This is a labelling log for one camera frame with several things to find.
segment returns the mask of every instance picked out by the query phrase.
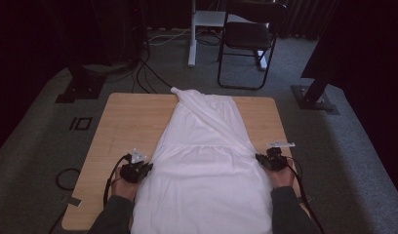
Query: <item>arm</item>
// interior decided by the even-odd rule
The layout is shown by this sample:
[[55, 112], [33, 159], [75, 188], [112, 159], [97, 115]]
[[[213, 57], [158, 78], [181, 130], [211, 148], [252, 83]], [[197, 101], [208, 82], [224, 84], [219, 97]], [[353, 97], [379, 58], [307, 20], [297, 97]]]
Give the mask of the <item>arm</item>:
[[274, 234], [293, 233], [318, 233], [318, 230], [306, 212], [299, 205], [297, 195], [294, 192], [294, 174], [289, 168], [280, 172], [272, 172], [265, 169], [271, 179], [274, 190], [272, 198], [272, 231]]
[[128, 234], [129, 222], [133, 214], [136, 191], [139, 185], [129, 183], [120, 177], [117, 169], [116, 179], [111, 184], [111, 197], [104, 210], [99, 214], [89, 234]]

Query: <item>desk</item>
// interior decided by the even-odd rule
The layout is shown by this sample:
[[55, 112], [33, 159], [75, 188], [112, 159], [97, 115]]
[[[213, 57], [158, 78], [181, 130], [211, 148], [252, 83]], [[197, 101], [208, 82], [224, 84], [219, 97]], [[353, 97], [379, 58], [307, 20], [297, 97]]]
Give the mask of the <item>desk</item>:
[[[192, 16], [191, 16], [191, 38], [190, 38], [190, 49], [189, 49], [189, 61], [188, 66], [192, 67], [196, 64], [196, 26], [214, 26], [223, 27], [223, 21], [225, 18], [225, 12], [213, 12], [213, 11], [196, 11], [196, 0], [192, 0]], [[246, 21], [239, 17], [229, 18], [232, 21]], [[265, 58], [262, 58], [259, 62], [259, 67], [265, 70], [267, 67]]]
[[[258, 152], [275, 140], [287, 141], [274, 99], [234, 97], [249, 138]], [[81, 205], [68, 205], [62, 220], [66, 230], [88, 230], [102, 211], [105, 182], [121, 156], [133, 148], [154, 153], [178, 103], [176, 95], [112, 94], [78, 178], [73, 198]], [[284, 155], [291, 156], [288, 148]]]

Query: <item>folded cloth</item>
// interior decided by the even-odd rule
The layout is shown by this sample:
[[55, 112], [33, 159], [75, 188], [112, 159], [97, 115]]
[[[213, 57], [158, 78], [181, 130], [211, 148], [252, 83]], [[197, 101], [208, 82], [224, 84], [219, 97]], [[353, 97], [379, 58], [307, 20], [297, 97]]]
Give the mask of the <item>folded cloth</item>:
[[132, 234], [271, 233], [269, 179], [232, 97], [179, 98], [140, 185]]

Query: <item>chair seat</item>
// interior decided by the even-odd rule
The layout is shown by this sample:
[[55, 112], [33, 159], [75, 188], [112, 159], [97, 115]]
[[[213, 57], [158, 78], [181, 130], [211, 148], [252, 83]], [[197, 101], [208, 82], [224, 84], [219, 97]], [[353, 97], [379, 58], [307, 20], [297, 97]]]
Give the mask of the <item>chair seat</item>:
[[225, 36], [225, 44], [230, 48], [267, 51], [271, 47], [272, 34], [261, 23], [228, 22]]

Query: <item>black chair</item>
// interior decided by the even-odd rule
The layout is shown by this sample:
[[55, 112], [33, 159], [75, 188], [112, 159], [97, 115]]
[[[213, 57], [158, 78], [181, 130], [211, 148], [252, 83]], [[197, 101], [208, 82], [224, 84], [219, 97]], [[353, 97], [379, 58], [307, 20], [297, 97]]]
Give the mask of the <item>black chair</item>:
[[[231, 0], [228, 2], [218, 56], [218, 83], [220, 86], [232, 89], [259, 90], [265, 85], [275, 48], [277, 32], [286, 14], [287, 8], [280, 3], [252, 0]], [[231, 16], [240, 17], [247, 20], [247, 22], [228, 21]], [[250, 50], [254, 52], [254, 55], [224, 53], [224, 45], [231, 49]], [[268, 50], [270, 50], [269, 59], [260, 86], [231, 86], [221, 82], [220, 71], [223, 55], [258, 57], [257, 65], [260, 65], [261, 59]]]

